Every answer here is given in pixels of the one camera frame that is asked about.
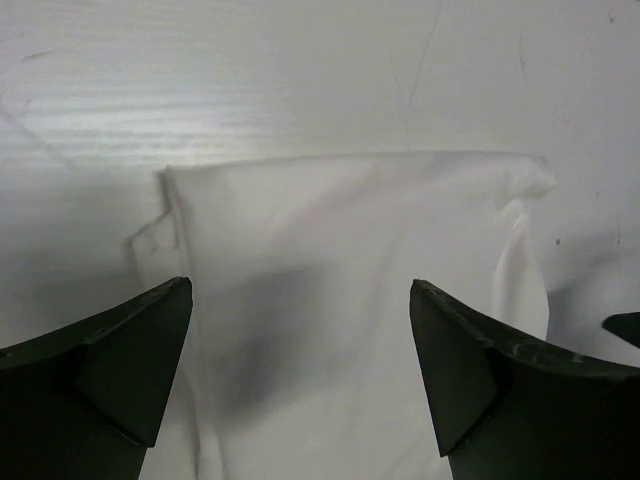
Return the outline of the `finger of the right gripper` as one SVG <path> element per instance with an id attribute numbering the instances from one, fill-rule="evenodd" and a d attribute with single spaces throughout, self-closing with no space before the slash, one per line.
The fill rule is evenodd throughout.
<path id="1" fill-rule="evenodd" d="M 640 313 L 627 312 L 609 316 L 602 327 L 625 342 L 640 347 Z"/>

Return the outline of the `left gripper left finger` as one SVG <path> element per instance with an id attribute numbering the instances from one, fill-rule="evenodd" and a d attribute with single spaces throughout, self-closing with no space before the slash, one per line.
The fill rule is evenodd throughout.
<path id="1" fill-rule="evenodd" d="M 193 308 L 176 277 L 1 351 L 4 479 L 136 479 L 156 444 Z"/>

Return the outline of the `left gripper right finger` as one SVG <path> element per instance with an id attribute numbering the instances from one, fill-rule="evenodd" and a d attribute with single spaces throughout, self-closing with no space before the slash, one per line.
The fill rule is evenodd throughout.
<path id="1" fill-rule="evenodd" d="M 410 292 L 435 437 L 456 479 L 635 479 L 639 371 L 549 344 L 433 284 Z"/>

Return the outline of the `white Coca-Cola t-shirt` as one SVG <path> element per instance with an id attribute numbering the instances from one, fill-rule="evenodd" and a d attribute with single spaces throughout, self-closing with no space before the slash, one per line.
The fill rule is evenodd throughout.
<path id="1" fill-rule="evenodd" d="M 409 319 L 423 278 L 537 337 L 541 157 L 426 152 L 169 167 L 131 241 L 193 312 L 146 479 L 447 479 Z"/>

